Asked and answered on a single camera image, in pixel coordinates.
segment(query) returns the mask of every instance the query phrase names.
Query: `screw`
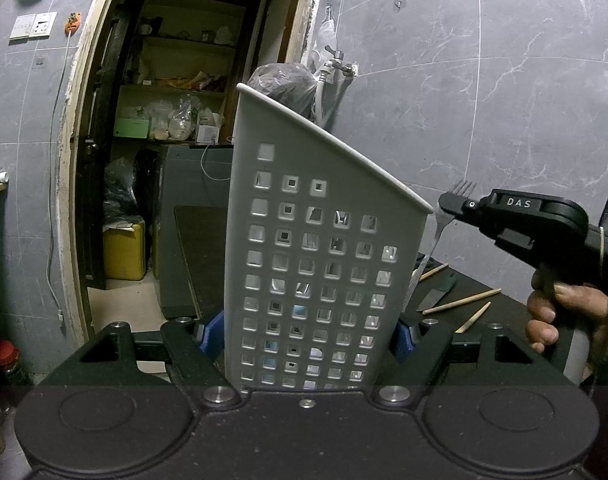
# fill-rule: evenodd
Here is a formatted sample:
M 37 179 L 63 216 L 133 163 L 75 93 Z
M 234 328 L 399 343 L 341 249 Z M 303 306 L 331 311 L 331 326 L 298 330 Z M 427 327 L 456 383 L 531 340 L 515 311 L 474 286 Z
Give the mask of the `screw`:
M 315 406 L 317 403 L 313 400 L 313 399 L 302 399 L 300 400 L 300 406 L 302 408 L 312 408 L 313 406 Z
M 404 402 L 411 392 L 404 386 L 384 386 L 380 389 L 380 397 L 386 402 Z
M 230 386 L 210 386 L 204 390 L 204 399 L 213 404 L 223 404 L 235 399 L 235 390 Z

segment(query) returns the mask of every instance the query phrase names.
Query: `wooden stick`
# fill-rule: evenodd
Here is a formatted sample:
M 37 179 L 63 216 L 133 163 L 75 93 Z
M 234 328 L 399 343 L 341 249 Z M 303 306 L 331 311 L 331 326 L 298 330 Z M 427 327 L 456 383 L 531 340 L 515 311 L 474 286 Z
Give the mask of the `wooden stick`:
M 460 326 L 455 333 L 456 334 L 463 334 L 466 332 L 466 330 L 468 330 L 470 328 L 470 326 L 475 323 L 479 317 L 484 314 L 486 312 L 486 310 L 488 309 L 488 307 L 491 305 L 491 302 L 489 301 L 487 304 L 485 304 L 485 306 L 483 306 L 482 308 L 480 308 L 475 314 L 473 314 L 470 319 L 464 323 L 462 326 Z
M 462 300 L 451 301 L 450 303 L 446 303 L 440 306 L 434 306 L 433 308 L 429 308 L 423 311 L 422 314 L 432 314 L 433 312 L 441 312 L 443 310 L 447 310 L 449 308 L 453 308 L 454 306 L 466 305 L 467 303 L 472 303 L 473 301 L 483 300 L 484 298 L 488 298 L 494 294 L 498 294 L 501 292 L 501 288 L 494 288 L 493 290 L 488 290 L 486 292 L 481 292 L 480 294 L 476 294 L 474 296 L 469 296 L 468 298 L 463 298 Z
M 435 267 L 434 269 L 429 270 L 428 272 L 425 272 L 424 274 L 422 274 L 420 276 L 420 281 L 425 280 L 426 278 L 430 278 L 431 276 L 433 276 L 434 274 L 437 274 L 438 272 L 440 272 L 442 269 L 445 269 L 446 267 L 448 267 L 449 264 L 448 262 L 445 264 L 441 264 L 439 267 Z

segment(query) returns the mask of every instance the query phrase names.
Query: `fork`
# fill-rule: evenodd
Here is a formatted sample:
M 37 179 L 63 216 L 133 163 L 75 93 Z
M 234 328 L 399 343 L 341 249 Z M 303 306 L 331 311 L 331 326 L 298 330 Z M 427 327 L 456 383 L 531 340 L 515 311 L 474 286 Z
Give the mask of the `fork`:
M 468 198 L 470 196 L 470 194 L 473 192 L 473 190 L 475 189 L 476 185 L 477 185 L 476 182 L 472 182 L 470 180 L 464 180 L 462 178 L 457 184 L 455 184 L 455 186 L 453 186 L 450 189 L 449 193 L 453 193 L 455 195 L 464 196 L 464 197 Z M 408 288 L 406 290 L 406 295 L 404 296 L 404 301 L 402 303 L 403 310 L 406 309 L 408 302 L 411 300 L 411 296 L 413 295 L 413 293 L 415 291 L 415 287 L 417 286 L 417 283 L 419 283 L 420 278 L 422 277 L 422 274 L 424 273 L 424 269 L 426 268 L 426 264 L 428 263 L 428 260 L 431 258 L 431 256 L 433 256 L 433 251 L 435 250 L 437 242 L 440 241 L 440 237 L 442 236 L 442 231 L 444 231 L 444 228 L 448 224 L 450 224 L 454 218 L 455 218 L 455 216 L 450 215 L 447 212 L 443 211 L 440 208 L 440 203 L 439 202 L 437 203 L 437 205 L 435 206 L 435 221 L 437 222 L 437 227 L 435 229 L 435 236 L 433 238 L 433 243 L 431 244 L 431 249 L 424 255 L 424 259 L 420 263 L 420 266 L 417 267 L 417 269 L 415 269 L 411 275 L 411 282 L 408 284 Z

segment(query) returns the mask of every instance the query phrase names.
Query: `green box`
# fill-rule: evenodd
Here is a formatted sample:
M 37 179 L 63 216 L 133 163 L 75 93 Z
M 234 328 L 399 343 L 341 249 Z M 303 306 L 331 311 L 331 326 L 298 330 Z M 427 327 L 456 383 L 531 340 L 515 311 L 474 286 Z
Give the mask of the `green box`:
M 148 119 L 116 119 L 113 127 L 113 137 L 134 137 L 146 139 L 150 121 Z

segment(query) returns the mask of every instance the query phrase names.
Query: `yellow container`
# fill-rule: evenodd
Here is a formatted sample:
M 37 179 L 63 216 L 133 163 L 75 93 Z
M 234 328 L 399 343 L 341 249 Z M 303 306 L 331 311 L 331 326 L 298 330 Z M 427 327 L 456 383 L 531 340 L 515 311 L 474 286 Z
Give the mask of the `yellow container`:
M 141 280 L 146 274 L 145 225 L 133 224 L 133 231 L 104 231 L 104 272 L 114 280 Z

